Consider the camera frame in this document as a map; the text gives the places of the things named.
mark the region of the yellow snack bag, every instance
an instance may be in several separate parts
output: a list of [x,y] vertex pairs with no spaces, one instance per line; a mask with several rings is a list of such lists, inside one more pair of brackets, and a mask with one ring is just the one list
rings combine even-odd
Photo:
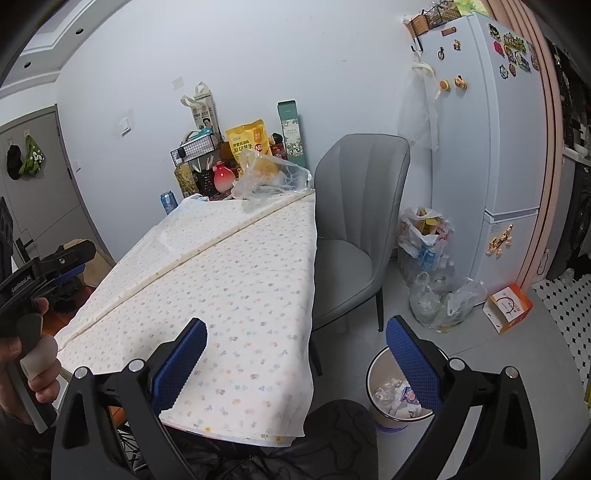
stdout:
[[252,150],[262,153],[263,155],[271,155],[271,147],[269,146],[269,138],[265,130],[265,122],[256,120],[248,125],[241,125],[239,127],[231,128],[226,131],[227,140],[230,142],[232,154],[234,159],[240,164],[240,152],[242,150]]

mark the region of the table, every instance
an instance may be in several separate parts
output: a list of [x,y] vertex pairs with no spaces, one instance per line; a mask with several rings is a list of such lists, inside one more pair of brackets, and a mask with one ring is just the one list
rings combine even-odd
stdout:
[[185,199],[112,270],[56,337],[74,371],[147,359],[192,317],[207,347],[163,423],[263,446],[303,436],[313,383],[314,194]]

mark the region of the ceiling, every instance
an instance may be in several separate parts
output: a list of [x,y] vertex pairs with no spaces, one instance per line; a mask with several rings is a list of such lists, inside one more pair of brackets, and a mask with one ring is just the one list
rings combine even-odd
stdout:
[[0,88],[0,98],[55,82],[82,42],[128,1],[69,0],[29,41]]

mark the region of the refrigerator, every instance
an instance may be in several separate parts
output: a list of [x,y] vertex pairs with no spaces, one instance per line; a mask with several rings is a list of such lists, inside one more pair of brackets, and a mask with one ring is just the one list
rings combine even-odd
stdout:
[[[504,49],[505,42],[519,45],[519,39],[530,71],[517,63],[515,48],[509,47],[516,63]],[[422,61],[450,86],[437,99],[431,205],[454,229],[447,251],[456,272],[482,280],[489,294],[496,293],[517,279],[540,208],[547,120],[535,53],[532,57],[532,47],[515,32],[478,13],[420,40]],[[491,252],[491,242],[504,234],[509,241]]]

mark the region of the cardboard box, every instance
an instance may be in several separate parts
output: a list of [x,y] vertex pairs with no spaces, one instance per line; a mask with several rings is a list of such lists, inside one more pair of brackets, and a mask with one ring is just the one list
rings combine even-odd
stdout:
[[527,317],[534,304],[515,283],[488,297],[482,311],[502,333]]
[[306,157],[301,142],[300,119],[295,102],[295,100],[279,102],[277,111],[283,129],[283,144],[285,145],[287,160],[305,168]]

